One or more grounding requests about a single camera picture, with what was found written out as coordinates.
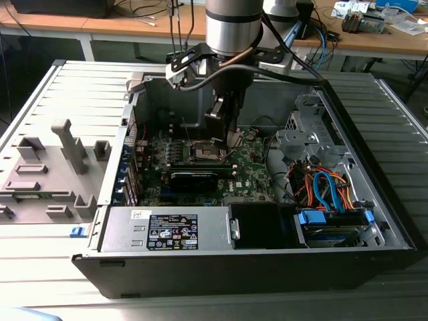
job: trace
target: motherboard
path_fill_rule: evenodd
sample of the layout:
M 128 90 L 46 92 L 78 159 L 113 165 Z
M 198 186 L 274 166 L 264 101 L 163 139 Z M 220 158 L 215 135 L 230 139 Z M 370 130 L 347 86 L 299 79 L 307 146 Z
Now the motherboard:
M 264 139 L 249 130 L 239 147 L 221 150 L 209 140 L 173 139 L 159 132 L 147 140 L 138 176 L 140 206 L 222 206 L 272 202 Z

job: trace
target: blue cable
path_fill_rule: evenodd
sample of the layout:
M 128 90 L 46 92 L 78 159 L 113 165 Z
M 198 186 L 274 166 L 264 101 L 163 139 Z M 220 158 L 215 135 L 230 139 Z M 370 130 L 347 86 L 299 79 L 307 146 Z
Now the blue cable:
M 345 212 L 344 208 L 342 207 L 342 203 L 340 202 L 340 199 L 337 197 L 336 185 L 334 184 L 334 179 L 330 176 L 330 174 L 326 172 L 318 172 L 314 177 L 315 197 L 321 202 L 321 204 L 323 204 L 323 206 L 325 206 L 327 211 L 331 211 L 329 204 L 327 204 L 327 202 L 325 202 L 325 200 L 320 196 L 320 192 L 318 190 L 318 179 L 320 178 L 321 175 L 324 175 L 327 178 L 328 184 L 330 185 L 334 207 L 339 211 L 339 213 Z
M 326 38 L 324 37 L 324 35 L 322 34 L 322 31 L 319 30 L 318 28 L 315 28 L 316 31 L 318 31 L 318 33 L 321 36 L 321 40 L 322 40 L 322 53 L 321 53 L 321 58 L 320 61 L 318 62 L 318 65 L 316 65 L 315 70 L 317 70 L 322 63 L 322 60 L 324 60 L 324 54 L 326 53 L 326 47 L 327 47 L 327 43 L 326 43 Z

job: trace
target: green circuit board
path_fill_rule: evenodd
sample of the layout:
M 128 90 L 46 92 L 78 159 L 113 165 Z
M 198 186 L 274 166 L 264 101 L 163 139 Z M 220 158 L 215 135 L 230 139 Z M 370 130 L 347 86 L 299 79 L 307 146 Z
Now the green circuit board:
M 234 165 L 236 175 L 233 179 L 219 179 L 217 190 L 212 193 L 175 193 L 171 196 L 168 186 L 161 177 L 168 169 L 168 163 L 195 164 L 191 147 L 202 144 L 209 146 L 206 140 L 171 140 L 158 135 L 149 141 L 148 166 L 142 169 L 144 193 L 140 196 L 140 206 L 222 206 L 232 202 L 272 202 L 274 190 L 269 182 L 268 172 L 263 163 L 263 139 L 255 133 L 242 133 L 243 140 L 239 148 L 230 155 L 223 153 L 221 160 L 202 160 L 208 166 L 211 163 Z M 171 145 L 178 146 L 171 152 Z

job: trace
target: wooden desk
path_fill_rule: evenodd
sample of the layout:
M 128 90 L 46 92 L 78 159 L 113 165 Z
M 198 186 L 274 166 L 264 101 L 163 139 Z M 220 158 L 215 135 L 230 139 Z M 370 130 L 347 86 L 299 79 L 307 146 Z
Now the wooden desk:
M 132 0 L 132 6 L 156 4 L 152 0 Z M 387 26 L 386 33 L 358 33 L 342 32 L 341 19 L 329 19 L 335 0 L 316 0 L 316 7 L 321 20 L 329 30 L 340 33 L 340 41 L 335 49 L 336 56 L 366 56 L 379 58 L 395 58 L 422 60 L 428 53 L 428 35 L 408 35 L 391 26 Z M 8 2 L 10 12 L 30 31 L 30 34 L 40 37 L 64 37 L 78 39 L 82 45 L 86 60 L 93 61 L 91 41 L 126 41 L 134 43 L 171 43 L 169 18 L 166 12 L 159 13 L 155 22 L 156 27 L 141 23 L 133 18 L 121 17 L 112 13 L 107 19 L 88 19 L 85 17 L 62 17 L 53 15 L 20 15 Z M 157 7 L 143 9 L 144 14 L 165 8 L 165 3 Z M 123 14 L 130 14 L 127 5 L 119 8 Z M 181 33 L 184 38 L 191 25 L 190 6 L 181 7 Z M 416 14 L 428 15 L 428 9 L 419 9 Z M 177 18 L 174 18 L 174 37 L 178 44 Z M 18 24 L 0 4 L 0 29 L 3 33 L 25 35 Z M 205 7 L 195 6 L 195 27 L 189 44 L 195 45 L 205 39 Z M 316 50 L 320 41 L 315 35 L 305 40 L 296 40 L 293 48 L 308 54 Z

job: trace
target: power supply label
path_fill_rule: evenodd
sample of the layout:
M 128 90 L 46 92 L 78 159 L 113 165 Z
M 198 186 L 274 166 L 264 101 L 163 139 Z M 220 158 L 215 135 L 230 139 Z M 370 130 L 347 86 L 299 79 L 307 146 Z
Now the power supply label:
M 198 249 L 198 215 L 151 215 L 147 249 Z

